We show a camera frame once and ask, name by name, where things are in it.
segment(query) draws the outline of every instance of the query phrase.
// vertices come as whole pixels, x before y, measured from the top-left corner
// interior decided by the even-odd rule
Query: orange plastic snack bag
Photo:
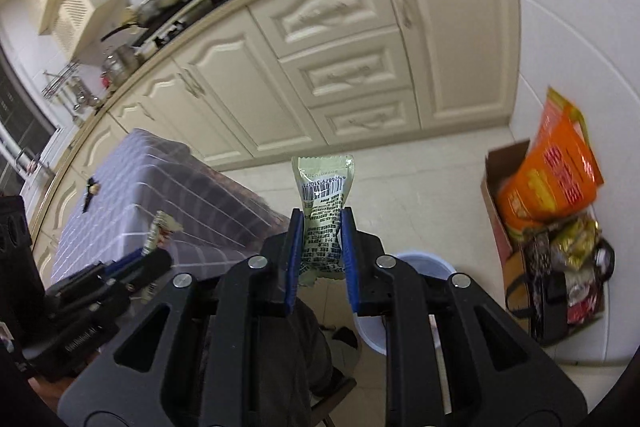
[[[511,237],[583,210],[604,183],[590,147],[565,113],[501,188],[498,212]]]

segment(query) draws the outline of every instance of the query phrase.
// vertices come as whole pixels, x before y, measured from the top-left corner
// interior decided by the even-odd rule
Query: person's leg
[[[258,382],[262,427],[309,426],[309,391],[330,388],[331,353],[313,311],[297,300],[286,319],[263,317],[258,327]]]

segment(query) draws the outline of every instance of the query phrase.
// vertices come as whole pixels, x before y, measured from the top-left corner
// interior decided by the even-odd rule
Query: floor
[[[387,253],[422,250],[471,275],[504,302],[502,272],[480,194],[484,156],[513,142],[507,127],[353,152],[347,205],[359,230],[375,233]],[[225,172],[287,216],[300,207],[290,163]],[[300,297],[326,326],[354,329],[344,281],[319,280]],[[384,425],[385,357],[363,344],[357,388],[332,413],[338,427]]]

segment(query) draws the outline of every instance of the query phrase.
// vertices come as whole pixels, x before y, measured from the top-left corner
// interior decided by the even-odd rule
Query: tablecloth
[[[217,277],[260,251],[289,220],[255,193],[191,155],[185,144],[134,129],[96,169],[100,193],[84,196],[63,229],[51,282],[98,261],[117,261],[143,246],[156,212],[184,227],[166,249],[172,273]]]

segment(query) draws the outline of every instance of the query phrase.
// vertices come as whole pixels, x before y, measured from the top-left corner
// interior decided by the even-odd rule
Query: silver bolt
[[[390,255],[381,255],[376,259],[376,264],[381,268],[393,268],[396,265],[396,258]]]
[[[264,268],[267,266],[267,258],[263,255],[254,255],[251,259],[249,259],[249,268]]]
[[[174,286],[176,288],[187,288],[193,282],[193,277],[190,273],[178,273],[174,277]]]
[[[451,282],[456,288],[469,288],[471,286],[471,277],[466,273],[456,273],[451,278]]]

